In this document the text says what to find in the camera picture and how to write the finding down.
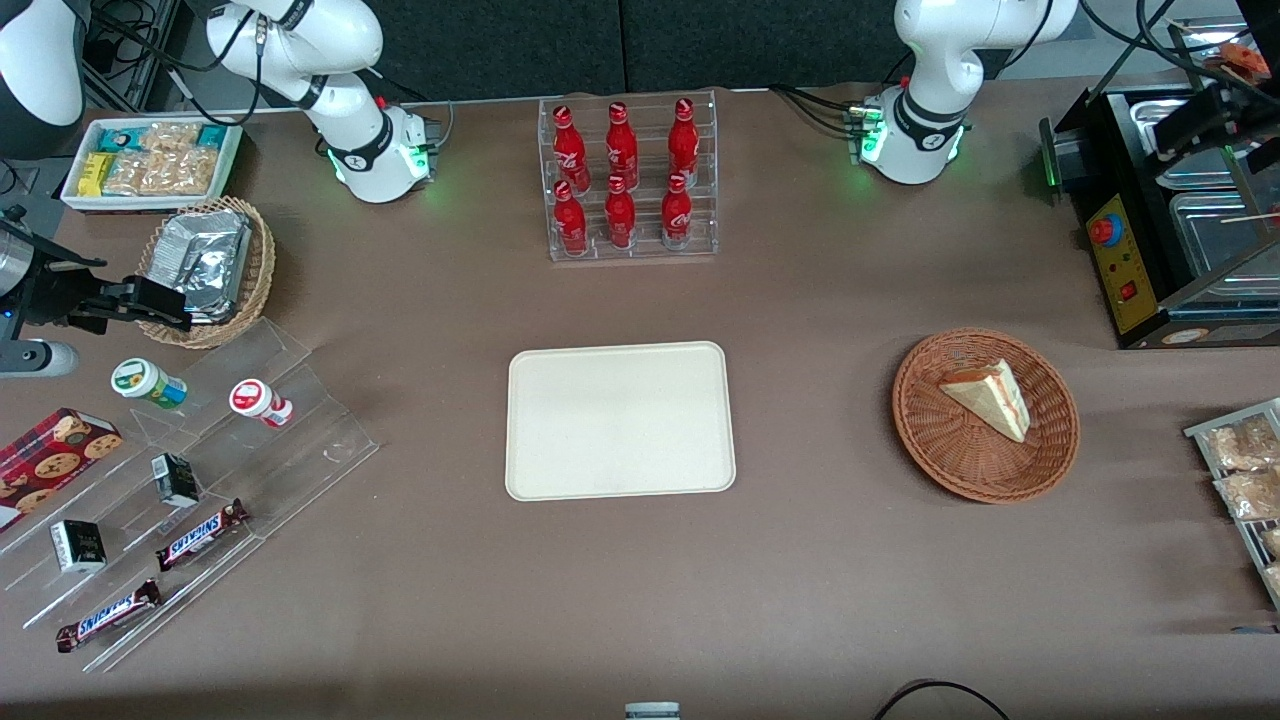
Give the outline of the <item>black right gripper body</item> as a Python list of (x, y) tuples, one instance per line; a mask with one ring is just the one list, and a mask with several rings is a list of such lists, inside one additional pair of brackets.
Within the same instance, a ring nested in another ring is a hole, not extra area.
[(3, 334), (18, 336), (23, 325), (68, 325), (68, 313), (87, 299), (116, 299), (122, 282), (97, 278), (108, 263), (84, 258), (35, 233), (26, 209), (3, 210)]

